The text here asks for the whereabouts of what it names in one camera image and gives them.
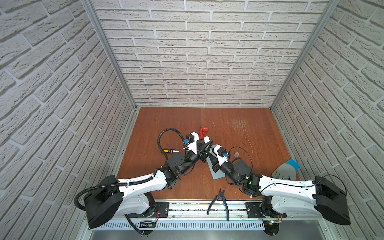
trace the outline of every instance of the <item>white brick wall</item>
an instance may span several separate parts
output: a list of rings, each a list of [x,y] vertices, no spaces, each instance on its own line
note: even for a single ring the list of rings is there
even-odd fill
[[[341,0],[273,110],[302,177],[335,174],[347,186],[342,239],[384,237],[383,7]]]
[[[327,1],[93,3],[136,104],[267,108]]]
[[[0,239],[74,239],[132,109],[80,0],[0,9]]]

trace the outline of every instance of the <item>gray glove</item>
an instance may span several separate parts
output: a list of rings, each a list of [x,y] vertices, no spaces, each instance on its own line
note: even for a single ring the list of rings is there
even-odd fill
[[[281,164],[273,173],[272,177],[276,179],[296,181],[296,171],[300,165],[292,158],[286,163]]]

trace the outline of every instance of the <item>blue pliers handle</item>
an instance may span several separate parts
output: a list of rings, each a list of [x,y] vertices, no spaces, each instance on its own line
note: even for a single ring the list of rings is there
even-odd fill
[[[209,215],[209,211],[211,210],[212,205],[216,202],[216,200],[218,200],[221,197],[223,199],[225,211],[227,212],[227,221],[229,221],[229,209],[228,209],[227,202],[225,201],[226,197],[224,197],[224,192],[225,192],[225,190],[221,191],[221,189],[220,189],[219,195],[216,195],[216,198],[214,200],[212,200],[211,204],[209,204],[209,207],[207,210],[207,215]]]

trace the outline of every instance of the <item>red plastic part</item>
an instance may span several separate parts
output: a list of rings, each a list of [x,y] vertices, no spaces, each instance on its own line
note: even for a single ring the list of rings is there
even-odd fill
[[[208,132],[208,127],[200,127],[200,140],[204,138],[206,132]]]

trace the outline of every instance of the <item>wooden tabletop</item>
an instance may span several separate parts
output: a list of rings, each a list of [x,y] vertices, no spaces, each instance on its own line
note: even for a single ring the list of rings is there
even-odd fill
[[[157,147],[157,137],[165,128],[176,128],[185,137],[191,132],[200,134],[201,126],[207,126],[209,131],[205,135],[227,151],[233,146],[244,148],[251,155],[254,173],[271,176],[290,158],[269,109],[141,108],[117,178],[146,175],[164,164],[165,157]],[[161,146],[184,154],[182,141],[173,131],[163,134]],[[239,148],[231,151],[235,152],[251,166],[244,151]],[[249,199],[237,186],[227,184],[225,178],[213,180],[208,164],[202,161],[196,163],[191,174],[179,177],[181,181],[172,190],[152,192],[154,198],[213,199],[221,188],[225,189],[225,197],[229,200]]]

